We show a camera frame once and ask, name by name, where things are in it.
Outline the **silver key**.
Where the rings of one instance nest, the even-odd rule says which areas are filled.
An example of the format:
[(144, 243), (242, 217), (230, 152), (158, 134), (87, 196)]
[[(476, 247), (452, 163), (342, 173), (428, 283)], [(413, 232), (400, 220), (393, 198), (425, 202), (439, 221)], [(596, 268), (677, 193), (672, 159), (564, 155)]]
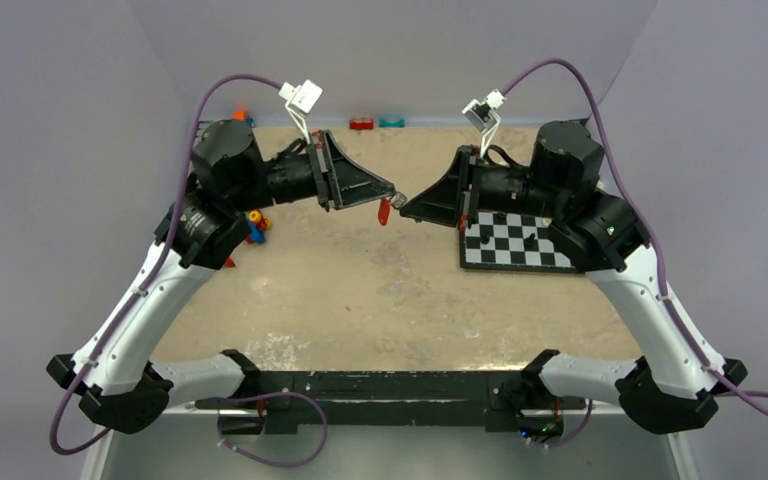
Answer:
[(394, 208), (400, 209), (408, 202), (408, 197), (402, 192), (396, 192), (389, 201)]

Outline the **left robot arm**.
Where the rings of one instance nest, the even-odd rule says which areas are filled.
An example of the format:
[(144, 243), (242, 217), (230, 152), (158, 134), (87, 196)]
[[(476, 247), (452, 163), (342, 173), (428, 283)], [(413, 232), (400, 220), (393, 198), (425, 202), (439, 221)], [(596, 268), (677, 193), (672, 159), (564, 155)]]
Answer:
[(121, 433), (145, 429), (171, 406), (222, 398), (244, 409), (257, 399), (257, 367), (236, 350), (197, 361), (151, 360), (189, 299), (252, 236), (252, 211), (307, 198), (340, 210), (396, 192), (348, 158), (327, 130), (267, 160), (247, 123), (220, 120), (197, 136), (190, 160), (184, 196), (156, 228), (116, 310), (81, 349), (47, 367), (92, 423)]

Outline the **red key tag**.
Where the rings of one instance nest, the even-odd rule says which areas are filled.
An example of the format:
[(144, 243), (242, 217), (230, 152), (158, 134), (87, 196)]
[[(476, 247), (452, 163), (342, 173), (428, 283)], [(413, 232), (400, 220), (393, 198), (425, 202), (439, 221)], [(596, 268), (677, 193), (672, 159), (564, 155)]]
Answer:
[(386, 226), (392, 211), (392, 205), (388, 199), (381, 199), (379, 203), (377, 220), (381, 226)]

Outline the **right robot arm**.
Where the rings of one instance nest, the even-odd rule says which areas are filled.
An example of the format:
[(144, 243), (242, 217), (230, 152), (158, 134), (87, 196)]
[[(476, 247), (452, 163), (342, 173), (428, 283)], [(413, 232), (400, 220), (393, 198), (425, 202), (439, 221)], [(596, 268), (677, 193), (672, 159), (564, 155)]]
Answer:
[(746, 367), (704, 341), (663, 283), (642, 219), (598, 185), (604, 155), (573, 121), (541, 126), (526, 165), (493, 164), (462, 146), (448, 171), (401, 215), (456, 229), (481, 211), (548, 219), (548, 241), (601, 290), (641, 349), (640, 358), (627, 361), (544, 350), (522, 370), (516, 396), (525, 405), (579, 397), (618, 406), (654, 434), (702, 428), (717, 412), (717, 396), (742, 382)]

